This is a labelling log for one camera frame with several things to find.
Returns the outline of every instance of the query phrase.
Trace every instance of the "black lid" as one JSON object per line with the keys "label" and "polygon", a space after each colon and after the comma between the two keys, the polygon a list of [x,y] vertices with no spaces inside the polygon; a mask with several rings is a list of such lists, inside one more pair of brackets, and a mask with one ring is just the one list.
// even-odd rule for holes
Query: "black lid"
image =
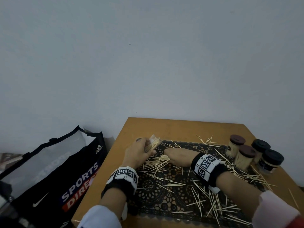
{"label": "black lid", "polygon": [[241,145],[239,147],[239,151],[242,155],[249,158],[253,158],[257,154],[255,149],[253,149],[251,146],[248,145]]}
{"label": "black lid", "polygon": [[279,166],[284,161],[284,156],[273,149],[267,149],[262,155],[263,159],[268,163]]}
{"label": "black lid", "polygon": [[230,141],[238,146],[243,145],[246,142],[245,138],[236,134],[230,135]]}
{"label": "black lid", "polygon": [[256,151],[264,153],[265,150],[270,149],[270,145],[263,140],[256,139],[252,142],[251,146],[255,148]]}

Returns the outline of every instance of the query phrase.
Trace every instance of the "black shopping bag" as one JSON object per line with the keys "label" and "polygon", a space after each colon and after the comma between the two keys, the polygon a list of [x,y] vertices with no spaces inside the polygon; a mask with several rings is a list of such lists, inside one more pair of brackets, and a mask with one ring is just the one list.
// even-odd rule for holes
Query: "black shopping bag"
{"label": "black shopping bag", "polygon": [[107,156],[102,132],[71,133],[40,145],[0,174],[10,204],[35,227],[69,227],[89,182]]}

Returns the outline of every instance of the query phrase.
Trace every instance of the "wooden table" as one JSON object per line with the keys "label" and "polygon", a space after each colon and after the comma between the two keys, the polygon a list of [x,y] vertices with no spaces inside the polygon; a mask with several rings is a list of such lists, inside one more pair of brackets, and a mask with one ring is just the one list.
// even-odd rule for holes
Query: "wooden table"
{"label": "wooden table", "polygon": [[[246,139],[246,145],[251,145],[256,139],[253,134],[242,124],[216,123],[216,122],[196,122],[181,121],[167,119],[149,119],[149,118],[128,118],[124,127],[120,131],[114,145],[112,146],[108,156],[98,171],[93,184],[89,187],[84,199],[75,212],[72,222],[78,225],[83,215],[94,205],[100,201],[101,191],[104,189],[105,183],[110,174],[118,168],[124,157],[125,149],[131,145],[136,138],[150,138],[152,134],[160,137],[162,140],[184,141],[184,142],[201,142],[197,138],[199,135],[204,141],[212,137],[212,141],[220,144],[228,144],[231,134],[239,134]],[[277,187],[272,187],[274,193],[296,208],[296,205],[288,191],[290,188],[294,198],[296,199],[299,211],[304,214],[304,193],[288,176],[288,174],[279,167],[276,172],[265,179]],[[123,227],[132,228],[149,228],[149,227],[197,227],[195,225],[186,225],[181,222],[171,222],[158,219],[142,218],[139,216],[128,215],[126,221],[122,222]]]}

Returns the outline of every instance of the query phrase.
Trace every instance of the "brown lid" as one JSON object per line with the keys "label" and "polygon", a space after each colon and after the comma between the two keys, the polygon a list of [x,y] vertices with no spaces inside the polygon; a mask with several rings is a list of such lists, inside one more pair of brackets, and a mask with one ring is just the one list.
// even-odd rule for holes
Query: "brown lid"
{"label": "brown lid", "polygon": [[243,145],[246,142],[245,138],[236,134],[230,136],[230,141],[238,146]]}
{"label": "brown lid", "polygon": [[248,145],[241,145],[239,147],[239,151],[245,157],[253,158],[256,155],[255,149],[253,149],[251,146],[248,146]]}

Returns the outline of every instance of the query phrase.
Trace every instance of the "cylindrical jar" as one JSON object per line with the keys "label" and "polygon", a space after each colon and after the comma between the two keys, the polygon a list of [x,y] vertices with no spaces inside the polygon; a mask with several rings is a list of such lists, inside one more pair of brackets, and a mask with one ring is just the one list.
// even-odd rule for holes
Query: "cylindrical jar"
{"label": "cylindrical jar", "polygon": [[235,167],[245,171],[255,155],[256,151],[251,146],[241,145],[237,157],[234,160]]}
{"label": "cylindrical jar", "polygon": [[239,152],[239,146],[243,145],[245,142],[245,138],[236,134],[231,135],[226,149],[226,155],[229,157],[236,157]]}
{"label": "cylindrical jar", "polygon": [[252,148],[254,148],[257,153],[256,156],[254,158],[254,163],[257,164],[259,162],[259,160],[262,157],[262,154],[265,152],[265,150],[270,149],[270,145],[263,140],[260,139],[256,139],[252,142],[251,144]]}
{"label": "cylindrical jar", "polygon": [[264,174],[271,174],[284,161],[284,156],[273,149],[267,149],[262,154],[257,167]]}

